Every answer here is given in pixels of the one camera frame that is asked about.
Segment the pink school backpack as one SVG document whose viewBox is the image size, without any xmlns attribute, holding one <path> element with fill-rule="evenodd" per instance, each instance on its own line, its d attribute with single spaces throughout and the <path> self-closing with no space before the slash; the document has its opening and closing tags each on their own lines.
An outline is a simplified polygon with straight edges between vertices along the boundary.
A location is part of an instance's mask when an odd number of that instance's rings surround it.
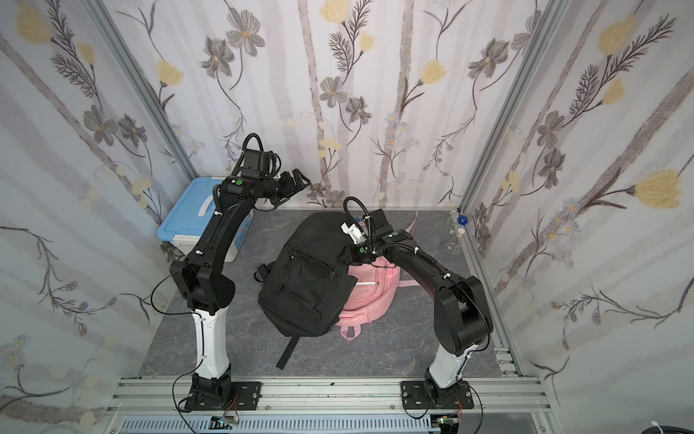
<svg viewBox="0 0 694 434">
<path fill-rule="evenodd" d="M 358 220 L 368 243 L 369 220 L 366 215 Z M 357 282 L 336 324 L 348 342 L 361 334 L 363 325 L 374 322 L 388 311 L 398 289 L 419 286 L 417 280 L 403 280 L 401 268 L 384 257 L 377 258 L 373 264 L 352 265 L 348 275 Z"/>
</svg>

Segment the black fabric backpack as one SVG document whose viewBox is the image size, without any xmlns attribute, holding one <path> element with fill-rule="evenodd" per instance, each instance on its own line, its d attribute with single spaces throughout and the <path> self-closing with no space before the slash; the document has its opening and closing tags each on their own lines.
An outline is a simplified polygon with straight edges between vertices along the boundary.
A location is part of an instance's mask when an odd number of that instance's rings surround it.
<svg viewBox="0 0 694 434">
<path fill-rule="evenodd" d="M 302 337 L 327 334 L 340 320 L 357 278 L 348 274 L 352 238 L 342 212 L 309 215 L 290 236 L 278 258 L 258 267 L 263 284 L 258 304 L 278 331 L 290 339 L 276 368 L 282 370 Z"/>
</svg>

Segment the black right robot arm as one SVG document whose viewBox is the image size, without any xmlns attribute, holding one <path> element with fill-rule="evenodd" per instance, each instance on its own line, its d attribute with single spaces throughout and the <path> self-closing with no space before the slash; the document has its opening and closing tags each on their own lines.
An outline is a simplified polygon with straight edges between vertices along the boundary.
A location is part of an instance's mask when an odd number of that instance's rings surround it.
<svg viewBox="0 0 694 434">
<path fill-rule="evenodd" d="M 395 229 L 383 210 L 370 211 L 354 196 L 343 211 L 363 240 L 352 249 L 354 264 L 383 258 L 412 276 L 432 298 L 439 349 L 425 381 L 436 392 L 448 392 L 463 379 L 474 353 L 491 344 L 493 320 L 482 282 L 465 278 L 423 250 L 408 230 Z"/>
</svg>

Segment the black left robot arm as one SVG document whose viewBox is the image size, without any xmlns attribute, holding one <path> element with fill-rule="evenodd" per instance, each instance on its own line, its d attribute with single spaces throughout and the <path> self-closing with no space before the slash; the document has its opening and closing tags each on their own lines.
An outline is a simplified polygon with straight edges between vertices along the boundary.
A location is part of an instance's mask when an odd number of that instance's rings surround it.
<svg viewBox="0 0 694 434">
<path fill-rule="evenodd" d="M 223 274 L 225 258 L 240 227 L 268 200 L 273 209 L 310 186 L 301 171 L 281 172 L 278 154 L 265 150 L 256 133 L 245 137 L 231 174 L 213 186 L 213 215 L 201 238 L 182 260 L 170 265 L 168 278 L 193 317 L 197 358 L 186 395 L 186 410 L 212 410 L 231 403 L 234 385 L 226 343 L 226 316 L 235 283 Z"/>
</svg>

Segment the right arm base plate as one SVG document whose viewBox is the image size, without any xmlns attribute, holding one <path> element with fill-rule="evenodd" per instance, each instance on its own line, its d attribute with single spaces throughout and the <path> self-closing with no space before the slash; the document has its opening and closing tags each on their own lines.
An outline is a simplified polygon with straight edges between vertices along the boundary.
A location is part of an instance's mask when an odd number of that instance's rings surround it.
<svg viewBox="0 0 694 434">
<path fill-rule="evenodd" d="M 399 384 L 404 410 L 472 410 L 475 402 L 467 382 L 440 389 L 431 380 Z"/>
</svg>

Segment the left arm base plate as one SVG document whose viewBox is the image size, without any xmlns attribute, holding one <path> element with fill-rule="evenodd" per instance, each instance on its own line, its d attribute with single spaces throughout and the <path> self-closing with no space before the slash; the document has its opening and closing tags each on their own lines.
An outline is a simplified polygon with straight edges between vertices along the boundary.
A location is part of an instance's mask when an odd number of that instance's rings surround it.
<svg viewBox="0 0 694 434">
<path fill-rule="evenodd" d="M 191 387 L 184 410 L 256 410 L 261 387 L 261 382 L 208 382 L 202 379 Z"/>
</svg>

